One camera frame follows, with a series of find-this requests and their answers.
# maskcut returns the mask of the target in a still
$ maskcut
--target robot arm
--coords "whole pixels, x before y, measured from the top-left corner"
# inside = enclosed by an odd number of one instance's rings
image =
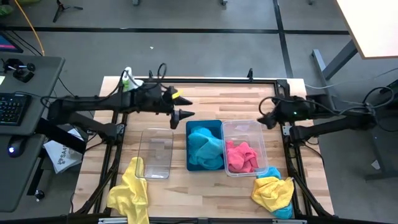
[[[345,106],[349,110],[341,112],[336,109],[336,104],[339,103],[341,106],[341,102],[329,95],[311,95],[306,96],[306,99],[299,96],[283,96],[272,98],[272,102],[275,104],[275,108],[257,119],[268,129],[274,128],[277,123],[284,125],[308,119],[346,116],[311,127],[292,126],[289,129],[291,143],[306,141],[311,137],[344,129],[370,129],[377,124],[374,111],[370,106],[352,107],[351,104],[346,103]]]
[[[72,124],[83,130],[98,133],[106,143],[116,144],[120,134],[120,127],[116,124],[102,124],[91,118],[83,116],[77,111],[111,110],[117,113],[150,112],[170,115],[170,128],[175,129],[180,120],[195,113],[179,109],[174,106],[191,105],[192,102],[179,96],[178,91],[169,86],[162,90],[160,83],[144,83],[142,86],[129,91],[118,91],[108,96],[71,97],[67,96],[55,100],[50,104],[47,119],[54,125]],[[60,142],[66,146],[69,141]]]

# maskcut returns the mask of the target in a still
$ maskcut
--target yellow cloth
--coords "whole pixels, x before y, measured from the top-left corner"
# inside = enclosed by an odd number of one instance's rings
[[[293,180],[279,180],[276,177],[263,177],[254,181],[251,198],[259,205],[273,212],[289,205],[294,190]]]
[[[136,164],[141,176],[144,173],[144,161],[134,157],[122,176],[121,185],[113,187],[108,194],[106,205],[127,216],[128,224],[149,224],[147,212],[147,182],[136,177]]]

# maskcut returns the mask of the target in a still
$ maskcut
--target blue cloth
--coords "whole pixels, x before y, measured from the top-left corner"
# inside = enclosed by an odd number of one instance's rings
[[[217,170],[224,165],[222,140],[214,137],[207,128],[192,128],[188,136],[189,163],[201,165],[208,170]]]
[[[258,175],[257,178],[263,178],[263,177],[276,177],[279,180],[282,179],[282,176],[280,175],[280,172],[276,167],[270,166],[268,167],[268,171],[265,174]],[[290,202],[288,206],[284,208],[280,208],[278,210],[275,210],[271,212],[275,217],[280,218],[280,219],[289,219],[292,218],[293,215],[293,206],[292,203]]]
[[[288,206],[284,208],[280,208],[278,210],[275,210],[271,212],[275,217],[280,218],[280,219],[290,219],[292,218],[293,215],[293,206],[292,202],[289,203]]]
[[[276,169],[276,167],[273,167],[273,166],[268,167],[268,171],[265,174],[258,175],[257,179],[263,178],[263,177],[276,177],[279,180],[282,178],[280,176],[280,172],[278,171],[278,169]]]

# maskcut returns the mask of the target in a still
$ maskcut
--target wooden tabletop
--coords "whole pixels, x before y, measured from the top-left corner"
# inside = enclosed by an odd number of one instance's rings
[[[398,57],[397,0],[336,1],[363,59]]]
[[[104,77],[101,95],[107,95],[116,86],[119,77]],[[288,79],[292,95],[305,96],[302,79]],[[256,119],[260,117],[258,104],[262,98],[274,95],[274,87],[268,84],[205,84],[176,83],[176,89],[182,90],[182,96],[193,102],[182,106],[184,110],[194,111],[195,116],[182,120],[174,130],[174,145],[170,176],[166,180],[147,180],[148,213],[150,217],[217,217],[217,218],[273,218],[263,207],[252,201],[250,195],[255,177],[228,177],[225,171],[189,172],[186,169],[185,123],[190,120],[220,119]],[[263,110],[271,110],[273,104],[266,101]],[[97,111],[95,120],[102,123],[111,121],[111,111]],[[165,114],[131,113],[127,123],[118,182],[132,157],[137,156],[141,132],[147,128],[169,128],[170,118]],[[312,121],[298,124],[312,125]],[[276,166],[283,178],[287,177],[287,168],[282,145],[280,128],[263,128],[269,165]],[[100,142],[94,139],[88,147]],[[98,185],[105,145],[88,151],[83,159],[79,179],[76,185],[73,204],[80,208]],[[301,148],[302,160],[308,188],[323,205],[326,211],[333,213],[328,184],[322,160],[311,150]],[[104,190],[102,209],[106,205],[108,186]],[[303,210],[302,193],[299,188],[298,199]]]

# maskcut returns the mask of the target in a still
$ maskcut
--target computer mouse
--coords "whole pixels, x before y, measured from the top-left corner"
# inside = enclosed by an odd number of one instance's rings
[[[13,136],[8,144],[7,152],[10,157],[19,157],[25,151],[27,136]]]

